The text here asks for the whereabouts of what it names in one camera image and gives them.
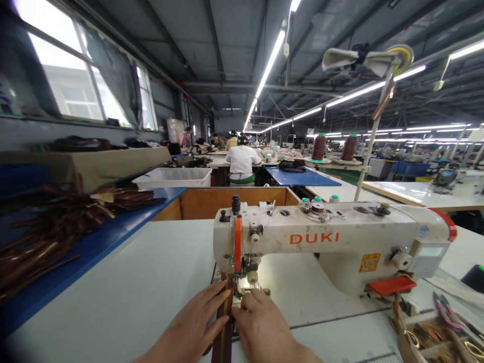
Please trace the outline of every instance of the white plastic bin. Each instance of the white plastic bin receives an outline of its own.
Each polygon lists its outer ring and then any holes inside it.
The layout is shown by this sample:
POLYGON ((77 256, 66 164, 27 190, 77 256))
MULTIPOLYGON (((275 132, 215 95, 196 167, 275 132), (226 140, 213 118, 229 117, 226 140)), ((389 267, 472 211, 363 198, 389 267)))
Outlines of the white plastic bin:
POLYGON ((133 180, 140 189, 210 187, 210 168, 157 168, 133 180))

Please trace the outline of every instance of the industrial sewing machine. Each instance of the industrial sewing machine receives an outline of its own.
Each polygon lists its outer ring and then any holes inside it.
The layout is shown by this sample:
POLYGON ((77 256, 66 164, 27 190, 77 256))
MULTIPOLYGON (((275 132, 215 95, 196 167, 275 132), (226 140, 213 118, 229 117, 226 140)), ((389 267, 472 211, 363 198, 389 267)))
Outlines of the industrial sewing machine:
POLYGON ((262 258, 275 253, 318 253, 319 264, 341 292, 362 296, 406 291, 432 277, 457 236, 439 211, 371 202, 259 206, 232 198, 215 217, 213 252, 221 272, 258 284, 262 258))

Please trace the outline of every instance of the yellow sticker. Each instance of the yellow sticker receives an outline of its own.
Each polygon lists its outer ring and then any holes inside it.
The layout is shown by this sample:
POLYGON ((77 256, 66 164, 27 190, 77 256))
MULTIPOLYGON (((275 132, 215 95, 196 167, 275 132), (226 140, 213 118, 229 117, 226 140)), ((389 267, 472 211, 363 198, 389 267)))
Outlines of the yellow sticker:
POLYGON ((361 260, 360 272, 373 272, 377 269, 381 254, 363 255, 361 260))

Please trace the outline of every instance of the right hand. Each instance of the right hand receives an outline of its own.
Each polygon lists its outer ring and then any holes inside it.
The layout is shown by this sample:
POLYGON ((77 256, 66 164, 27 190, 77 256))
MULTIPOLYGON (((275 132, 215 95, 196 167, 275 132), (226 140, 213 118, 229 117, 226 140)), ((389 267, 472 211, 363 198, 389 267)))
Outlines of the right hand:
POLYGON ((242 348, 251 363, 319 362, 292 336, 276 304, 258 289, 242 297, 242 309, 232 307, 242 348))

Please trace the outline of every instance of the blue table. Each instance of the blue table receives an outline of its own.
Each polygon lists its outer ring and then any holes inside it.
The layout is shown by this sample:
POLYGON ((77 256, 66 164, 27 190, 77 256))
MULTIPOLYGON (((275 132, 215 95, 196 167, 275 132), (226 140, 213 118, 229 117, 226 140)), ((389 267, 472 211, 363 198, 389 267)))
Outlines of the blue table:
MULTIPOLYGON (((7 302, 3 311, 6 333, 12 333, 29 320, 186 190, 185 187, 155 189, 155 198, 166 198, 164 203, 120 214, 106 221, 101 230, 79 240, 60 262, 76 255, 81 257, 43 276, 7 302)), ((21 219, 25 219, 25 214, 15 213, 0 218, 0 233, 4 237, 2 244, 22 234, 23 230, 9 227, 10 223, 21 219)))
POLYGON ((293 186, 318 186, 318 187, 337 187, 341 183, 324 177, 320 174, 306 169, 305 173, 291 173, 280 170, 277 166, 268 166, 266 170, 281 187, 293 186))

